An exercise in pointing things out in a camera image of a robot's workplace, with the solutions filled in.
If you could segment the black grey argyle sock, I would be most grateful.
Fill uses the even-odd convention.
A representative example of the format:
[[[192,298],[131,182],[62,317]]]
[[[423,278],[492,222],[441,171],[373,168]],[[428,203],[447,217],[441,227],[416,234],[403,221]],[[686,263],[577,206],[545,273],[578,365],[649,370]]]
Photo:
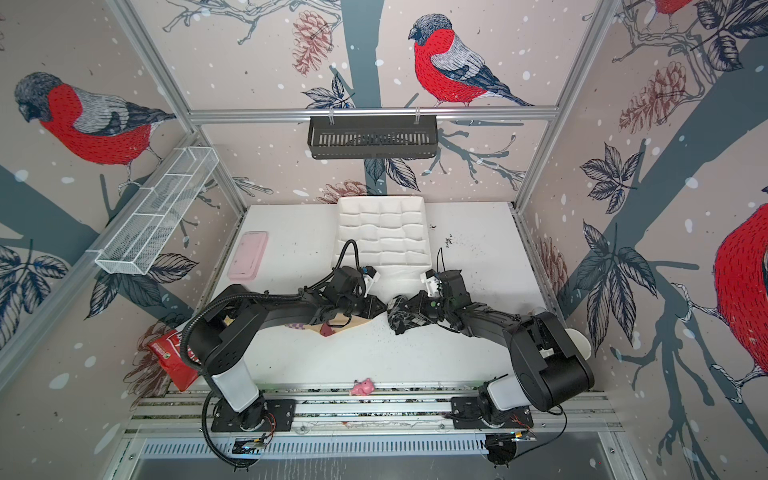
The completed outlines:
[[[398,295],[387,305],[387,322],[396,335],[402,335],[409,329],[421,326],[417,316],[407,308],[408,301],[408,297]]]

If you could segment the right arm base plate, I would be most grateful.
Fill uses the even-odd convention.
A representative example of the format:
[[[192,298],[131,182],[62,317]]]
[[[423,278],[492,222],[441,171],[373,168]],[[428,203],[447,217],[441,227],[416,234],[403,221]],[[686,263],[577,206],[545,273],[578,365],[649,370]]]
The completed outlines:
[[[499,410],[487,396],[452,397],[450,410],[444,415],[455,429],[524,429],[533,428],[528,407]]]

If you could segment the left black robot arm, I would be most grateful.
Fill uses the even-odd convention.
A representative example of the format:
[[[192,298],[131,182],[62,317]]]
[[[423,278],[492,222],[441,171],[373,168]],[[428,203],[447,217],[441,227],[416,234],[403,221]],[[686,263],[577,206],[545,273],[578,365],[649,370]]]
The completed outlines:
[[[370,293],[380,278],[372,266],[341,266],[295,294],[259,293],[233,284],[186,323],[180,358],[253,429],[261,422],[264,400],[244,355],[256,335],[289,324],[339,329],[356,317],[373,319],[386,310]]]

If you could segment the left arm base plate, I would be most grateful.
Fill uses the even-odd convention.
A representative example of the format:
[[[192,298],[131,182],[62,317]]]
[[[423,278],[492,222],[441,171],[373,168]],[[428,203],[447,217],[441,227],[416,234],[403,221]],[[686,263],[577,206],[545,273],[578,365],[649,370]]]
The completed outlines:
[[[288,432],[292,428],[296,406],[294,399],[260,397],[243,412],[236,412],[221,399],[213,410],[211,430],[215,433]]]

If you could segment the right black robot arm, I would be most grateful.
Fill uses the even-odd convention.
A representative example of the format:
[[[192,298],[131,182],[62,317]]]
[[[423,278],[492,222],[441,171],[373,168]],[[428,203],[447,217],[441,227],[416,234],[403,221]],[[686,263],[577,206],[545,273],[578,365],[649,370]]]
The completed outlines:
[[[513,373],[484,382],[474,414],[453,413],[458,422],[502,425],[519,408],[546,412],[594,387],[585,356],[558,317],[543,311],[521,315],[476,302],[459,270],[422,275],[425,288],[389,302],[387,320],[398,335],[427,325],[504,346]]]

